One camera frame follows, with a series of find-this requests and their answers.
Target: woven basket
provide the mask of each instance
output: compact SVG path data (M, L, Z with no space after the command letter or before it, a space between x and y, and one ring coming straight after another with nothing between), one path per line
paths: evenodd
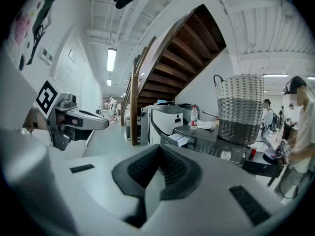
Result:
M241 145L253 144L258 136L264 101L264 79L259 75L213 77L220 115L219 136Z

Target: black rubber pad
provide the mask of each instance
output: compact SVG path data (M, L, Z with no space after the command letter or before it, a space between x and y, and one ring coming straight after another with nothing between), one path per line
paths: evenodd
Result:
M94 166L92 164L87 164L87 165L82 165L82 166L70 168L70 170L72 173L78 173L80 171L86 171L86 170L89 170L92 168L94 168Z
M229 189L243 211L256 226L270 217L270 214L257 202L257 200L242 186Z

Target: sticker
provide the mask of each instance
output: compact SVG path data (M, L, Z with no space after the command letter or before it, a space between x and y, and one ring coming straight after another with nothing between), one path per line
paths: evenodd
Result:
M46 81L39 91L38 97L36 99L36 102L45 114L48 113L48 110L53 104L57 94L58 93L56 92L56 90L50 85L48 81Z

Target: water bottle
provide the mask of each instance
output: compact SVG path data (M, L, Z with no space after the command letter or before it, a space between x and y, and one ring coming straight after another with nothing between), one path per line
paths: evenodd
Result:
M196 130L198 122L198 112L196 106L192 107L192 112L190 116L190 129Z

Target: person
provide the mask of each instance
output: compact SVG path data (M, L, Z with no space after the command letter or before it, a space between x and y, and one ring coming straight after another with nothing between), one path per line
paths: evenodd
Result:
M121 102L118 103L117 110L118 110L118 116L120 116Z
M262 121L261 135L267 137L270 132L270 125L274 117L274 112L272 111L271 102L269 99L264 100L264 109L266 109L265 120Z
M299 76L293 77L289 96L292 104L295 101L297 106L303 106L298 121L298 131L295 137L287 140L292 152L286 157L288 168L284 173L278 186L276 194L281 198L286 196L288 191L296 186L292 198L301 193L307 187L311 171L314 171L315 157L315 104L306 94L306 82Z
M109 123L113 124L114 121L114 113L115 113L115 100L112 96L109 97L110 103L109 103L109 118L111 121Z
M284 106L281 106L281 110L279 111L279 117L280 117L279 130L281 130L282 129L282 125L284 123Z
M106 110L108 110L108 109L109 109L109 101L108 101L108 100L105 102L105 104L104 104L104 108L105 108Z
M289 110L286 111L284 115L284 129L283 129L282 139L287 140L289 138L290 128L293 125L292 123L292 116L294 114L293 111L294 111L294 105L293 103L290 103Z

